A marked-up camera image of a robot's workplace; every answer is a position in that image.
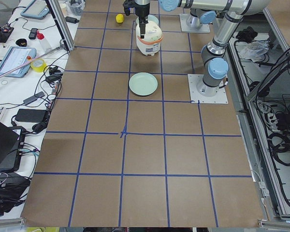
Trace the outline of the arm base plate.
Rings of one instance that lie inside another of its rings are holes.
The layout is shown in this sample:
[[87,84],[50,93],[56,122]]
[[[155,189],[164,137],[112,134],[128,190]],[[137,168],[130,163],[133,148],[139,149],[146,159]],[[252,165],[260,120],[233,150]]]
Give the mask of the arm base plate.
[[191,103],[228,104],[223,85],[221,80],[218,87],[208,87],[203,83],[203,74],[188,74]]
[[208,24],[202,24],[199,18],[190,14],[180,14],[181,31],[185,33],[210,33]]

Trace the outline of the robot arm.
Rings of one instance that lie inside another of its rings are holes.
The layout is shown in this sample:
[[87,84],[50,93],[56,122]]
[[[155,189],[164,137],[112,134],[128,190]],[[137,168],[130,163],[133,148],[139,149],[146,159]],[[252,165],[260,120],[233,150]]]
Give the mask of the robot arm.
[[227,75],[229,65],[223,57],[228,42],[242,18],[243,16],[236,12],[226,12],[212,41],[202,49],[204,75],[198,84],[198,91],[206,97],[217,94],[221,81]]
[[[227,12],[225,16],[234,19],[242,19],[244,15],[253,15],[262,11],[268,4],[268,0],[160,0],[160,6],[165,11],[173,11],[177,7],[215,10]],[[215,34],[215,41],[220,44],[227,43],[235,29],[239,25],[238,22],[232,22],[226,18],[223,19],[219,26],[218,32]]]

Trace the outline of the green plate near arm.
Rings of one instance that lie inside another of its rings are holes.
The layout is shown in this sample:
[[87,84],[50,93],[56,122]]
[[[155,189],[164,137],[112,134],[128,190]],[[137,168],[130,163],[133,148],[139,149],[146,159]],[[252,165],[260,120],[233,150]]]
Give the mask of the green plate near arm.
[[138,96],[148,96],[158,88],[158,81],[155,76],[146,72],[134,74],[129,80],[130,90]]
[[[146,20],[147,20],[147,22],[152,21],[152,22],[156,23],[157,25],[159,24],[159,20],[158,20],[158,18],[155,17],[154,15],[150,15],[150,14],[149,14],[149,15],[146,17]],[[139,17],[136,18],[136,24],[137,24],[137,25],[139,24]]]

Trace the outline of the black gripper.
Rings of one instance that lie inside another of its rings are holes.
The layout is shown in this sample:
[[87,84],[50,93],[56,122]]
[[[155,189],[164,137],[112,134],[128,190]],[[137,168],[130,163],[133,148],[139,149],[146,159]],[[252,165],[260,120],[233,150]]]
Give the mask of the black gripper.
[[145,38],[147,18],[149,15],[149,3],[146,5],[135,4],[135,13],[139,17],[140,38]]

